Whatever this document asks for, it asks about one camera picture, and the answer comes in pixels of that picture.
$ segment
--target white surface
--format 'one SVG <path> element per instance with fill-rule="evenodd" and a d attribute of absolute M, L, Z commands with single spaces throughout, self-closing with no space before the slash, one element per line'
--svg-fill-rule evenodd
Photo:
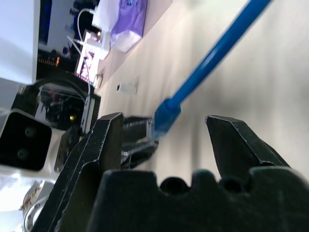
<path fill-rule="evenodd" d="M 0 231 L 14 232 L 19 224 L 23 223 L 23 211 L 0 212 Z"/>
<path fill-rule="evenodd" d="M 33 83 L 39 40 L 40 0 L 0 1 L 0 77 Z"/>
<path fill-rule="evenodd" d="M 101 0 L 93 15 L 92 25 L 111 32 L 118 21 L 120 0 Z"/>
<path fill-rule="evenodd" d="M 245 0 L 175 0 L 100 94 L 102 115 L 153 116 L 218 40 Z M 182 104 L 150 162 L 161 182 L 205 168 L 219 177 L 206 115 L 244 120 L 309 178 L 309 1 L 273 1 L 208 79 Z M 136 96 L 121 82 L 139 78 Z"/>
<path fill-rule="evenodd" d="M 33 184 L 31 179 L 0 176 L 0 212 L 18 210 Z"/>

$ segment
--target electronic device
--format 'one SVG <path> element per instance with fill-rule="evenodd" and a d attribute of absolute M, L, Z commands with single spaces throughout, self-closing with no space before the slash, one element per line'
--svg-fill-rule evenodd
<path fill-rule="evenodd" d="M 21 86 L 12 109 L 0 117 L 0 174 L 54 183 L 70 152 L 94 126 L 99 106 L 100 96 L 87 96 L 69 79 Z"/>
<path fill-rule="evenodd" d="M 109 33 L 105 32 L 94 33 L 86 30 L 84 33 L 81 46 L 81 53 L 84 58 L 79 56 L 74 73 L 94 87 L 99 87 L 102 82 L 101 76 L 98 75 L 98 64 L 110 52 L 109 37 Z"/>
<path fill-rule="evenodd" d="M 95 7 L 92 25 L 111 32 L 119 18 L 120 0 L 101 0 Z"/>
<path fill-rule="evenodd" d="M 211 61 L 215 66 L 239 39 L 237 35 L 244 33 L 268 3 L 269 0 L 249 1 L 239 15 L 237 26 L 229 31 L 233 36 L 227 36 L 223 39 L 226 44 L 219 46 L 220 57 L 206 58 L 202 68 Z M 179 101 L 185 99 L 176 96 Z M 167 110 L 161 108 L 156 112 L 166 117 L 165 121 L 161 120 L 163 125 L 172 124 L 176 118 L 173 111 Z M 218 182 L 211 172 L 197 170 L 192 175 L 191 186 L 177 177 L 169 177 L 158 186 L 153 172 L 124 171 L 121 157 L 124 145 L 130 144 L 140 154 L 145 147 L 152 148 L 150 154 L 155 151 L 155 146 L 148 146 L 156 144 L 152 136 L 153 119 L 137 117 L 126 122 L 122 113 L 100 118 L 72 150 L 32 231 L 309 230 L 306 179 L 246 123 L 234 118 L 206 116 L 222 178 Z"/>
<path fill-rule="evenodd" d="M 69 42 L 67 36 L 81 39 L 77 30 L 77 17 L 83 8 L 94 9 L 95 4 L 79 1 L 41 0 L 38 42 L 39 63 L 74 73 L 79 54 Z M 82 33 L 84 33 L 84 30 L 99 32 L 99 29 L 91 26 L 92 17 L 89 13 L 81 15 L 79 26 Z"/>

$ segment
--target camera lens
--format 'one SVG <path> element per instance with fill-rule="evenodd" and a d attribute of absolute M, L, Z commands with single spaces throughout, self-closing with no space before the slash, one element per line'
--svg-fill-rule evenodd
<path fill-rule="evenodd" d="M 25 130 L 25 135 L 28 137 L 28 138 L 33 138 L 35 136 L 35 129 L 32 128 L 32 127 L 27 127 L 26 130 Z"/>
<path fill-rule="evenodd" d="M 17 153 L 17 157 L 21 160 L 27 160 L 29 157 L 29 152 L 26 149 L 19 149 Z"/>

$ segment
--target purple bag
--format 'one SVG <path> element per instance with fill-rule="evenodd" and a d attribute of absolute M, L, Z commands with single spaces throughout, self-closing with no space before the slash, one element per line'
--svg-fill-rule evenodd
<path fill-rule="evenodd" d="M 111 31 L 111 47 L 126 53 L 142 39 L 147 0 L 120 0 L 119 18 Z"/>

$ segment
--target white wall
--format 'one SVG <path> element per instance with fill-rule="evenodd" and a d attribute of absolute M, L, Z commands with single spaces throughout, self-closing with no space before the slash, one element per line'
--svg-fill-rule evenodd
<path fill-rule="evenodd" d="M 101 115 L 153 116 L 247 0 L 174 0 L 100 92 Z M 206 115 L 244 120 L 309 180 L 309 1 L 275 0 L 216 70 L 182 104 L 144 169 L 158 183 L 209 169 L 218 177 Z M 137 95 L 116 93 L 139 77 Z"/>
<path fill-rule="evenodd" d="M 62 52 L 63 47 L 68 47 L 67 36 L 74 37 L 74 33 L 66 31 L 65 26 L 74 22 L 74 16 L 70 15 L 74 0 L 53 0 L 50 17 L 50 27 L 47 45 L 39 44 L 39 48 L 51 52 L 55 49 Z"/>
<path fill-rule="evenodd" d="M 0 77 L 30 84 L 36 77 L 40 0 L 0 1 Z"/>

